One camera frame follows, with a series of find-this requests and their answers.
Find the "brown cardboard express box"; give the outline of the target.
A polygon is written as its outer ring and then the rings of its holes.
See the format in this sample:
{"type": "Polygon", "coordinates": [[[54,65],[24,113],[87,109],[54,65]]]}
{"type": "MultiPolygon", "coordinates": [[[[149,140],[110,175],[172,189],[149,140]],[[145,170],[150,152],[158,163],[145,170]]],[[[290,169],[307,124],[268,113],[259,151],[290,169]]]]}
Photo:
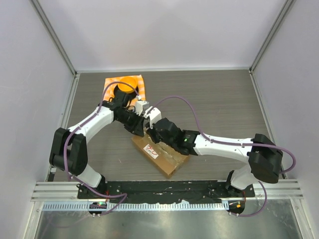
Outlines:
{"type": "Polygon", "coordinates": [[[190,158],[189,155],[182,155],[165,143],[154,143],[146,133],[143,137],[134,135],[132,142],[136,149],[167,179],[170,179],[190,158]]]}

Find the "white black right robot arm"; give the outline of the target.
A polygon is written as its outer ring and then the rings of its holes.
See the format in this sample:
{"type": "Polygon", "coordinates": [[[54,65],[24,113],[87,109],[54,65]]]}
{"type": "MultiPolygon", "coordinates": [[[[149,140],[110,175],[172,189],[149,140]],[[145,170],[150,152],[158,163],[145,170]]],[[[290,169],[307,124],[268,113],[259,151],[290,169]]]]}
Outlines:
{"type": "Polygon", "coordinates": [[[182,130],[167,118],[146,124],[146,133],[154,143],[164,143],[183,155],[213,155],[231,158],[244,166],[228,174],[225,191],[235,197],[256,182],[276,184],[279,180],[283,152],[263,134],[253,138],[233,139],[202,135],[182,130]]]}

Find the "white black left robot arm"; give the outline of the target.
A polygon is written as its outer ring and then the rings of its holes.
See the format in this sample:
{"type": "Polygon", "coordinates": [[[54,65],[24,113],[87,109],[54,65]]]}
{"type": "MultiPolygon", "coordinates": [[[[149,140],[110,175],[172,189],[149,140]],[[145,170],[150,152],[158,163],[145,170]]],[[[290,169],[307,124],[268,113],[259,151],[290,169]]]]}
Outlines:
{"type": "Polygon", "coordinates": [[[88,164],[87,143],[102,128],[118,121],[128,132],[144,136],[144,118],[129,109],[134,94],[121,90],[115,92],[110,101],[102,101],[94,112],[77,125],[68,129],[59,128],[55,131],[49,163],[68,176],[75,176],[89,187],[89,193],[96,199],[102,198],[107,192],[105,177],[96,172],[88,164]]]}

